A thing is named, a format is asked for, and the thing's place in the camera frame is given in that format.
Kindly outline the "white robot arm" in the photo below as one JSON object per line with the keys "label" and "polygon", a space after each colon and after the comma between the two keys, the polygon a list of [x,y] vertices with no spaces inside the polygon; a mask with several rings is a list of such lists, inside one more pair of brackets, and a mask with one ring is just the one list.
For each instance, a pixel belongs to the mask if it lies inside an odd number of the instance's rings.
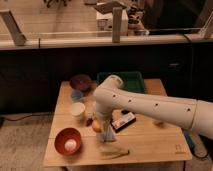
{"label": "white robot arm", "polygon": [[110,75],[95,89],[97,113],[105,116],[125,109],[213,139],[213,102],[128,92],[122,86],[119,76]]}

